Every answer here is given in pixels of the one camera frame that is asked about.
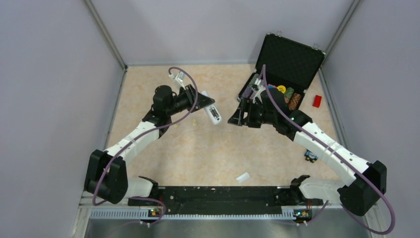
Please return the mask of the red toy brick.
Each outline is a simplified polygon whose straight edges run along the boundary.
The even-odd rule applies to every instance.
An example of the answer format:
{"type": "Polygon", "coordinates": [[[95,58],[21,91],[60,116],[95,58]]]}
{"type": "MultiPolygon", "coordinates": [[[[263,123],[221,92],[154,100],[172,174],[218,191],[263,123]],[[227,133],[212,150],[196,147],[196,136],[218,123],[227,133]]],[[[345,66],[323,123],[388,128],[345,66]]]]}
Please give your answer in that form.
{"type": "Polygon", "coordinates": [[[321,105],[321,102],[322,102],[322,96],[315,95],[312,106],[315,108],[319,108],[321,105]]]}

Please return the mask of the brown orange chip stack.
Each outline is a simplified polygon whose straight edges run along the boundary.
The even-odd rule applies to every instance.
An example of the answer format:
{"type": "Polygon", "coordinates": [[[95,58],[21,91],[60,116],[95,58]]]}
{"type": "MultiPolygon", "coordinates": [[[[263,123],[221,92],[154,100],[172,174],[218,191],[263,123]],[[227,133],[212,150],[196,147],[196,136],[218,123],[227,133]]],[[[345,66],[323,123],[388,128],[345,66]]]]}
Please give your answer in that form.
{"type": "Polygon", "coordinates": [[[289,110],[291,110],[291,111],[296,110],[299,106],[301,98],[302,98],[301,94],[294,93],[292,95],[292,97],[290,98],[290,101],[289,101],[289,104],[288,104],[289,110]]]}

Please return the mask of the white battery cover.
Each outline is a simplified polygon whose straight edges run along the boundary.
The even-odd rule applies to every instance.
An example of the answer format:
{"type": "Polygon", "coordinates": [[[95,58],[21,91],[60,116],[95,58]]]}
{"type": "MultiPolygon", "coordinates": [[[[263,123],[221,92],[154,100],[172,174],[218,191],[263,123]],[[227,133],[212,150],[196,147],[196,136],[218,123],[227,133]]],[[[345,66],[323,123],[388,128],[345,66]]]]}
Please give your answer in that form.
{"type": "Polygon", "coordinates": [[[245,173],[241,174],[240,176],[238,176],[238,177],[236,178],[236,181],[237,181],[238,183],[243,183],[243,182],[245,182],[246,180],[248,180],[249,178],[250,178],[250,174],[249,174],[248,172],[245,172],[245,173]]]}

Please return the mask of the green red chip stack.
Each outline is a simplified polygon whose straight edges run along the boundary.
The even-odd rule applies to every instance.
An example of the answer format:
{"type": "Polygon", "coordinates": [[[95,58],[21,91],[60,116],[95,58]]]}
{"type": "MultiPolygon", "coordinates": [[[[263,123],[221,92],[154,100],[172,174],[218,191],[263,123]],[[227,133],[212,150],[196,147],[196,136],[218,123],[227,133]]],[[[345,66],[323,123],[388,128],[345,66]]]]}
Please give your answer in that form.
{"type": "Polygon", "coordinates": [[[292,98],[293,94],[294,89],[292,87],[286,88],[286,91],[284,92],[284,99],[287,104],[290,102],[290,99],[292,98]]]}

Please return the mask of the white remote control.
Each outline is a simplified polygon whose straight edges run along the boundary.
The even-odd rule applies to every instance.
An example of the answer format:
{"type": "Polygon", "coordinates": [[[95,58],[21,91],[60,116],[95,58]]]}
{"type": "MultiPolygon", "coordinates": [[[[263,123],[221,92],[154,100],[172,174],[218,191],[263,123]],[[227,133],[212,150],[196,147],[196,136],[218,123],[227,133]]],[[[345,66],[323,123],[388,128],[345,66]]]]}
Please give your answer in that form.
{"type": "Polygon", "coordinates": [[[205,106],[204,110],[214,125],[220,124],[222,122],[222,117],[217,107],[215,106],[215,100],[208,106],[205,106]]]}

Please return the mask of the black poker chip case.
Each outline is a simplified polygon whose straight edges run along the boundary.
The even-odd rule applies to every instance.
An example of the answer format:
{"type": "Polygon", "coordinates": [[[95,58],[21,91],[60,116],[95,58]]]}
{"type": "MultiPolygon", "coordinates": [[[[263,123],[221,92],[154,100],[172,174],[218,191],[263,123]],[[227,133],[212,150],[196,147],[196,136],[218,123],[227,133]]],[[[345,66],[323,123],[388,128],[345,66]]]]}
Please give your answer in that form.
{"type": "Polygon", "coordinates": [[[240,101],[240,95],[253,74],[259,74],[265,65],[267,83],[292,87],[294,93],[302,95],[300,106],[324,58],[322,50],[268,33],[264,37],[254,71],[239,92],[237,101],[240,101]]]}

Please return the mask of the yellow big blind chip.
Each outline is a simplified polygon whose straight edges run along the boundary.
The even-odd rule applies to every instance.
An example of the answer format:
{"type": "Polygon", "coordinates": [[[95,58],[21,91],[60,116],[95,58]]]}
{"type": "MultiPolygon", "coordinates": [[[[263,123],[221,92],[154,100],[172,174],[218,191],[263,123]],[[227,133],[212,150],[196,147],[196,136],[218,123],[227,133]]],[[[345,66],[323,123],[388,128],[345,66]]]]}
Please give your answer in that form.
{"type": "Polygon", "coordinates": [[[284,94],[286,92],[286,87],[284,85],[279,85],[277,86],[277,90],[284,94]]]}

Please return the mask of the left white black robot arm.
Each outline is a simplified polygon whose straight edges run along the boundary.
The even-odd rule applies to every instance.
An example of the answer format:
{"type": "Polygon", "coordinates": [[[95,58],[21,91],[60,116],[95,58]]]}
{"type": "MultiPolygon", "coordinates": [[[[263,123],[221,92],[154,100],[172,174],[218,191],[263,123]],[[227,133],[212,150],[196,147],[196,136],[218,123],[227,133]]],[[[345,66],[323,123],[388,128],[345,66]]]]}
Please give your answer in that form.
{"type": "Polygon", "coordinates": [[[193,85],[175,94],[170,86],[155,89],[151,109],[127,136],[113,146],[91,153],[84,190],[112,204],[123,198],[140,197],[147,205],[158,201],[158,184],[146,177],[129,178],[127,165],[149,144],[161,138],[173,125],[171,117],[183,110],[191,113],[206,108],[215,100],[197,92],[193,85]]]}

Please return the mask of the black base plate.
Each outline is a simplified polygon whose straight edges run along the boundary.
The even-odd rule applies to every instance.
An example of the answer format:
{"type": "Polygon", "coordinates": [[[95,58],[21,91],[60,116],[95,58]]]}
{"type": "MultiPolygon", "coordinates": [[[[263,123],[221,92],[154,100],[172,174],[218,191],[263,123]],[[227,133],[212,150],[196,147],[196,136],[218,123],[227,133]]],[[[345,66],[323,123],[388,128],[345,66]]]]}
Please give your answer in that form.
{"type": "Polygon", "coordinates": [[[166,186],[152,192],[168,215],[281,214],[283,206],[318,206],[296,188],[277,186],[166,186]]]}

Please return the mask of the purple green chip stack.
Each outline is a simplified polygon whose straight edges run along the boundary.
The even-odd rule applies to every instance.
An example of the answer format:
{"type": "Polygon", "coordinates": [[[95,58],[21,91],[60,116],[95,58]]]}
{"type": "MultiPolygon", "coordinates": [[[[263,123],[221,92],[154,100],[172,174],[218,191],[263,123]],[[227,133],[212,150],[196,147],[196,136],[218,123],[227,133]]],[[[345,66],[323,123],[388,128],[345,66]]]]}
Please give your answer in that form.
{"type": "Polygon", "coordinates": [[[252,86],[254,85],[254,83],[258,79],[258,77],[259,77],[258,73],[253,74],[253,76],[251,77],[249,82],[246,84],[245,90],[240,95],[240,98],[250,98],[251,97],[251,95],[253,93],[252,86]]]}

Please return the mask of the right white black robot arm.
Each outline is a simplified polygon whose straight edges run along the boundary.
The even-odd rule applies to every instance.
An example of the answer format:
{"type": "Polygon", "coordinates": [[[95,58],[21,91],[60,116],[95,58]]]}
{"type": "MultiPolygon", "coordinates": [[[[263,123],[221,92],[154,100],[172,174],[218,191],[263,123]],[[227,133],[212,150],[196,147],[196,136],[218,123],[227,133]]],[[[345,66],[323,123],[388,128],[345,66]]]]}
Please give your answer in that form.
{"type": "Polygon", "coordinates": [[[283,94],[276,89],[263,90],[256,100],[241,98],[228,123],[260,128],[272,125],[291,141],[302,145],[332,168],[340,180],[298,178],[298,186],[290,191],[296,204],[309,199],[341,203],[356,216],[363,216],[386,192],[387,167],[380,161],[371,163],[336,142],[312,118],[300,110],[290,110],[283,94]]]}

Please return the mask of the AAA battery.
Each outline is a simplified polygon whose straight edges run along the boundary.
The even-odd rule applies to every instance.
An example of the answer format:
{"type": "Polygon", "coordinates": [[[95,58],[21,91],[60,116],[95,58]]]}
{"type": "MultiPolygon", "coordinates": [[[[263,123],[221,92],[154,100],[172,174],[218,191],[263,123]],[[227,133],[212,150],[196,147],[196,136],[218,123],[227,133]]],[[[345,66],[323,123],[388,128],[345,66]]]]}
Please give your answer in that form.
{"type": "Polygon", "coordinates": [[[219,113],[214,106],[210,107],[209,111],[216,120],[219,120],[219,113]]]}

